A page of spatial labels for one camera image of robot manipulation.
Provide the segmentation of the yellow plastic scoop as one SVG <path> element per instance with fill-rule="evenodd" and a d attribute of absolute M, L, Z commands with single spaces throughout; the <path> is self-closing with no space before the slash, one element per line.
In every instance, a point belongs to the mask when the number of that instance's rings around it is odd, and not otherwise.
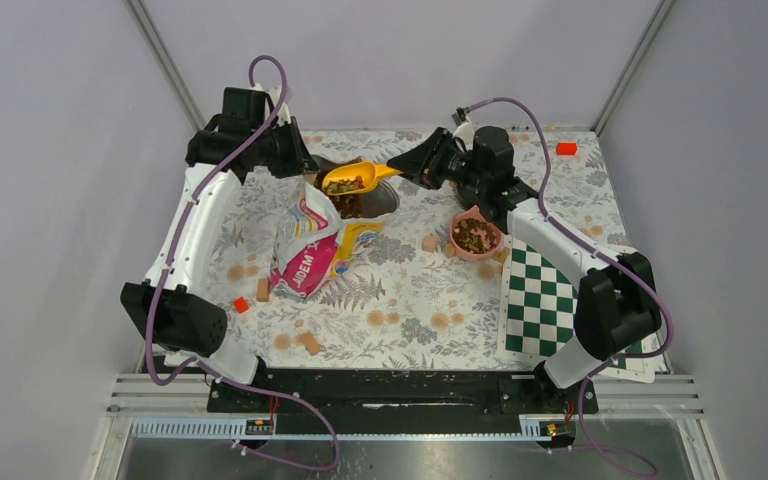
<path fill-rule="evenodd" d="M 361 161 L 328 172 L 321 182 L 321 188 L 329 196 L 358 195 L 371 192 L 383 179 L 400 174 L 402 171 L 386 164 Z"/>

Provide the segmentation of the pet food bag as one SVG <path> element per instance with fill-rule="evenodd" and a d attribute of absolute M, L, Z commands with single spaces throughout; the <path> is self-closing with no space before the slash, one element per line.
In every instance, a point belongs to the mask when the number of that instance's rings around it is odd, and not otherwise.
<path fill-rule="evenodd" d="M 345 273 L 375 244 L 400 203 L 385 181 L 367 193 L 328 196 L 322 180 L 339 165 L 318 155 L 313 160 L 316 169 L 299 178 L 279 215 L 270 265 L 271 286 L 297 298 Z"/>

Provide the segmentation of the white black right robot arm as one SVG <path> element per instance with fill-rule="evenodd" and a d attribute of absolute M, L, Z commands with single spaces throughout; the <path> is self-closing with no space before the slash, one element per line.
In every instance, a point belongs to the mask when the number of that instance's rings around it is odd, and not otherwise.
<path fill-rule="evenodd" d="M 452 182 L 487 221 L 536 250 L 572 283 L 573 336 L 535 373 L 533 396 L 543 410 L 561 410 L 573 398 L 572 386 L 661 328 L 649 260 L 601 247 L 551 216 L 542 195 L 518 177 L 504 129 L 481 127 L 466 144 L 439 127 L 386 164 L 426 189 Z"/>

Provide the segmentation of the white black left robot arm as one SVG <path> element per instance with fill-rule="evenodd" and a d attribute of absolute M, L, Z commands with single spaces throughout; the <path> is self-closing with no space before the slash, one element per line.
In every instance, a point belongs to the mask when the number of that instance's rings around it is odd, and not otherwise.
<path fill-rule="evenodd" d="M 265 167 L 287 178 L 316 168 L 284 100 L 279 87 L 225 89 L 221 112 L 188 143 L 183 191 L 160 253 L 120 294 L 148 354 L 156 347 L 182 354 L 185 365 L 234 382 L 232 398 L 248 411 L 267 404 L 271 387 L 256 375 L 257 355 L 227 338 L 226 311 L 206 298 L 207 268 L 249 173 Z"/>

